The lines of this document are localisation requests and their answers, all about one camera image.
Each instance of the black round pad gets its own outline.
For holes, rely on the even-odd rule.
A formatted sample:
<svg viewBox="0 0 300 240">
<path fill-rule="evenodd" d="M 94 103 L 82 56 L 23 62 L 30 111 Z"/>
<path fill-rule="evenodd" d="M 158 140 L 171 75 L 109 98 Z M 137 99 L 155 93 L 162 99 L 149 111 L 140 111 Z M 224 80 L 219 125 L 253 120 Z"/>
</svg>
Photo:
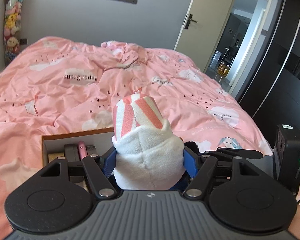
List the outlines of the black round pad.
<svg viewBox="0 0 300 240">
<path fill-rule="evenodd" d="M 270 207 L 274 202 L 274 197 L 264 190 L 248 188 L 237 194 L 237 201 L 248 209 L 260 210 Z"/>
<path fill-rule="evenodd" d="M 31 194 L 28 205 L 36 211 L 52 211 L 59 208 L 65 201 L 65 197 L 55 190 L 40 190 Z"/>
<path fill-rule="evenodd" d="M 47 234 L 79 224 L 92 209 L 82 187 L 59 177 L 28 180 L 6 199 L 5 212 L 14 229 Z"/>
<path fill-rule="evenodd" d="M 287 229 L 297 208 L 292 193 L 266 176 L 240 176 L 220 185 L 209 205 L 222 223 L 251 233 Z"/>
</svg>

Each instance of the blue gripper pad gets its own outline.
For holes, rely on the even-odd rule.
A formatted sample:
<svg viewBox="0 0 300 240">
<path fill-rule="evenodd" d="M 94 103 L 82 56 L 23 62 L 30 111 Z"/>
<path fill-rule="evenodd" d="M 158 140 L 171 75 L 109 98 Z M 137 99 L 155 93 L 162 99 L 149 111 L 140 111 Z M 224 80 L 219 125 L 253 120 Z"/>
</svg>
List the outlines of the blue gripper pad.
<svg viewBox="0 0 300 240">
<path fill-rule="evenodd" d="M 103 168 L 101 169 L 103 174 L 109 178 L 112 174 L 112 171 L 115 168 L 115 156 L 117 154 L 117 150 L 114 146 L 112 146 L 104 155 L 101 156 L 103 158 Z"/>
<path fill-rule="evenodd" d="M 191 178 L 194 178 L 199 171 L 199 156 L 187 146 L 183 150 L 183 166 Z"/>
</svg>

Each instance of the yellow plush toy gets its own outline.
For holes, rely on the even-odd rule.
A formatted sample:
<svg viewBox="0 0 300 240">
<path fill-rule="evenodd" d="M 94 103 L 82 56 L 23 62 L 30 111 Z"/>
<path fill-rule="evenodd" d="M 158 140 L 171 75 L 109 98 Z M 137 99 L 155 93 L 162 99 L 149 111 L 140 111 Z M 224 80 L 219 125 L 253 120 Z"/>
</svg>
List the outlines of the yellow plush toy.
<svg viewBox="0 0 300 240">
<path fill-rule="evenodd" d="M 12 29 L 13 27 L 16 26 L 17 16 L 18 16 L 17 13 L 13 13 L 13 14 L 10 14 L 10 15 L 7 17 L 5 26 L 6 26 L 8 29 Z"/>
</svg>

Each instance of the wardrobe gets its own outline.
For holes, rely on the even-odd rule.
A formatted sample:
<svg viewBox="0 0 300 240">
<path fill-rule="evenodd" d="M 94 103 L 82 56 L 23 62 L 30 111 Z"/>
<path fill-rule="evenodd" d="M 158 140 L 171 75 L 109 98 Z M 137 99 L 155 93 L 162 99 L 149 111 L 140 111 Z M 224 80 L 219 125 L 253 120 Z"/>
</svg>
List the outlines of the wardrobe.
<svg viewBox="0 0 300 240">
<path fill-rule="evenodd" d="M 238 101 L 272 147 L 277 125 L 300 129 L 300 0 L 282 0 L 269 44 Z"/>
</svg>

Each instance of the pink duvet cover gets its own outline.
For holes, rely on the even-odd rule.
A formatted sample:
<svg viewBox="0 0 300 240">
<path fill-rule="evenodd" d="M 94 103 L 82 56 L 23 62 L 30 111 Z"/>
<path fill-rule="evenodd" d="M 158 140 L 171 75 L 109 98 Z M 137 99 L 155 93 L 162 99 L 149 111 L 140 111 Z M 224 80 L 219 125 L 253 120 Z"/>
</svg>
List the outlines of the pink duvet cover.
<svg viewBox="0 0 300 240">
<path fill-rule="evenodd" d="M 112 126 L 112 109 L 142 92 L 174 133 L 217 147 L 272 151 L 253 120 L 187 56 L 110 41 L 101 47 L 47 37 L 0 74 L 0 239 L 7 195 L 42 167 L 41 135 Z"/>
</svg>

